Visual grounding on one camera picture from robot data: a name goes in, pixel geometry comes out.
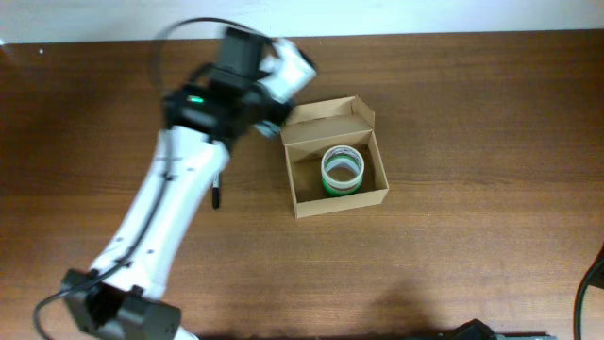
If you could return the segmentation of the black white marker pen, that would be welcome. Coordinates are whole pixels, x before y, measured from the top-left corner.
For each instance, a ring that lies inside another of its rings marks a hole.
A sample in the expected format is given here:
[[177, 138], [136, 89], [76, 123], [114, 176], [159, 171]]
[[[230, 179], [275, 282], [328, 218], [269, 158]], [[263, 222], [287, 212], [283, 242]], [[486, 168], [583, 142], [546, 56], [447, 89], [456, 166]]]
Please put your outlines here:
[[221, 174], [217, 173], [212, 182], [212, 208], [218, 210], [221, 205]]

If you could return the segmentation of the beige masking tape roll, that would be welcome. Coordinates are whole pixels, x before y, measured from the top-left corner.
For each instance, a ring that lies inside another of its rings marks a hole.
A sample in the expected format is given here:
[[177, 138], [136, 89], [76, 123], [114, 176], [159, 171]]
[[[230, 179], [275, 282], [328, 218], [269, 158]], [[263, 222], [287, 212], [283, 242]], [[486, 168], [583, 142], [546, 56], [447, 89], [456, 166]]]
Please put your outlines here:
[[329, 176], [338, 181], [350, 181], [364, 174], [365, 163], [361, 153], [348, 145], [330, 148], [321, 160], [322, 177]]

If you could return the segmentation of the green tape roll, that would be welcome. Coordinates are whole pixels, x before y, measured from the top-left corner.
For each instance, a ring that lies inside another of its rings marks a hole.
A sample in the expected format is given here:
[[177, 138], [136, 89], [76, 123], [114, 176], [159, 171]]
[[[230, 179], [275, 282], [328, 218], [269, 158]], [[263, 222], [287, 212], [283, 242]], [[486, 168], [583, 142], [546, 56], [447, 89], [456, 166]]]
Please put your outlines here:
[[362, 176], [357, 176], [350, 181], [338, 181], [329, 176], [322, 177], [322, 184], [329, 196], [349, 196], [355, 194], [362, 185]]

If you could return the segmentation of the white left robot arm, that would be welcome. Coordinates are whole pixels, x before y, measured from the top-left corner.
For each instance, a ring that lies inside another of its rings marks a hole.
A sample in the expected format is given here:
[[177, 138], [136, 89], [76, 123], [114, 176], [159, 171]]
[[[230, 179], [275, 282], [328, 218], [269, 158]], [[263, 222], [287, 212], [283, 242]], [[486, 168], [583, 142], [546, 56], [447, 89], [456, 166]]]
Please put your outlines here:
[[214, 63], [162, 100], [165, 125], [125, 219], [61, 296], [76, 326], [98, 339], [187, 339], [182, 312], [163, 301], [180, 244], [205, 194], [250, 129], [276, 134], [294, 96], [316, 76], [291, 41], [230, 28]]

